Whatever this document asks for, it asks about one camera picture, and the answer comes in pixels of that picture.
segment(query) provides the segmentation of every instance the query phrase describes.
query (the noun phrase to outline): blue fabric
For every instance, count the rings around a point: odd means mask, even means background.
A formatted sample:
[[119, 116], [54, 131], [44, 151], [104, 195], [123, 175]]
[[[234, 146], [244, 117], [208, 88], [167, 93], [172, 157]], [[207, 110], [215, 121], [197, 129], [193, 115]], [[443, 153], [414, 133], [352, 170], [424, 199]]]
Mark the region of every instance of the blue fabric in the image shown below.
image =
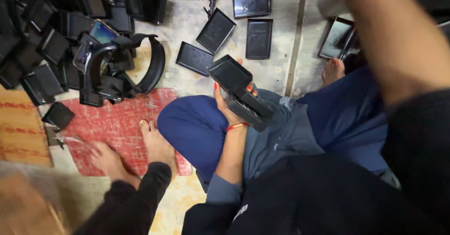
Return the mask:
[[[264, 132], [252, 128], [248, 131], [244, 180], [258, 176], [261, 169], [265, 171], [271, 166], [270, 161], [278, 157], [317, 154], [322, 149], [369, 171], [387, 168], [380, 155], [387, 135], [386, 115], [378, 86], [367, 68], [354, 71], [297, 102], [266, 90], [258, 92], [275, 115]], [[158, 117], [161, 134], [207, 184], [219, 162], [227, 126], [216, 100], [203, 95], [174, 100]]]
[[208, 187], [206, 203], [226, 204], [241, 203], [242, 187], [229, 183], [216, 173], [213, 174]]

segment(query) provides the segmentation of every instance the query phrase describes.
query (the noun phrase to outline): blue pants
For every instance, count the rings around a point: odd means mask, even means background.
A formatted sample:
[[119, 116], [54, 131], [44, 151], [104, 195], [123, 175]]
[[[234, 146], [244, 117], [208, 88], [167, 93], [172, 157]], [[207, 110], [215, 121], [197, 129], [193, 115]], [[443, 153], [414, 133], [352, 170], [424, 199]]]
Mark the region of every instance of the blue pants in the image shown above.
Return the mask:
[[[386, 115], [368, 68], [360, 68], [297, 102], [308, 104], [314, 137], [326, 153], [372, 172], [387, 168], [380, 155], [387, 135]], [[216, 100], [204, 95], [179, 98], [163, 109], [157, 123], [164, 138], [209, 182], [228, 126]]]

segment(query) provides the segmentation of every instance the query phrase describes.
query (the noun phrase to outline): foot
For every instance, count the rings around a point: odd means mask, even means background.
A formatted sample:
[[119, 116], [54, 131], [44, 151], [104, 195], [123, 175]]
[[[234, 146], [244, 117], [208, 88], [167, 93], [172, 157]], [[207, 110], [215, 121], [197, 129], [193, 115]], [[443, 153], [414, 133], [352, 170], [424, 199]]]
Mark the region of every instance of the foot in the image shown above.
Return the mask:
[[175, 179], [178, 169], [175, 163], [175, 148], [159, 133], [155, 121], [141, 120], [139, 122], [143, 142], [147, 149], [147, 158], [151, 162], [163, 162], [172, 170], [172, 180]]
[[102, 170], [111, 181], [123, 180], [138, 189], [140, 179], [127, 172], [120, 154], [113, 151], [106, 143], [96, 142], [94, 145], [96, 149], [92, 149], [91, 156], [93, 165]]
[[343, 78], [345, 76], [344, 71], [345, 66], [342, 60], [337, 58], [328, 60], [327, 64], [325, 65], [325, 69], [322, 72], [322, 88]]

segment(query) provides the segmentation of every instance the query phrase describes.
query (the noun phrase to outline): red thread bracelet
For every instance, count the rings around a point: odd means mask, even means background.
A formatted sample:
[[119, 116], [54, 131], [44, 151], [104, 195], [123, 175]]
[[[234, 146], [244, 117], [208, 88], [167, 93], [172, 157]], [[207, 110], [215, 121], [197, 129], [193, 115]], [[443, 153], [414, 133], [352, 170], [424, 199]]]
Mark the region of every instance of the red thread bracelet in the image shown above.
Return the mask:
[[228, 127], [227, 129], [225, 129], [225, 131], [228, 132], [229, 130], [232, 130], [232, 129], [235, 129], [235, 128], [239, 128], [239, 127], [244, 127], [244, 126], [248, 126], [248, 123], [243, 122], [243, 123], [231, 125], [231, 126]]

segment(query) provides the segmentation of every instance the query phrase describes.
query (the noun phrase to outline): black clothing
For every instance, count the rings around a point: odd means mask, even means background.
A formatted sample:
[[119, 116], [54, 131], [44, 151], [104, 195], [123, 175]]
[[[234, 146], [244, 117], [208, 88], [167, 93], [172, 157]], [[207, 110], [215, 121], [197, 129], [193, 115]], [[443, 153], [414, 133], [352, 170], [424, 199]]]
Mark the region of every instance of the black clothing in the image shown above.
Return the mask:
[[147, 235], [171, 179], [167, 164], [153, 162], [138, 190], [124, 181], [114, 181], [104, 203], [74, 235]]
[[183, 235], [450, 233], [450, 91], [415, 97], [389, 120], [383, 155], [397, 191], [331, 155], [285, 157], [241, 204], [197, 204]]

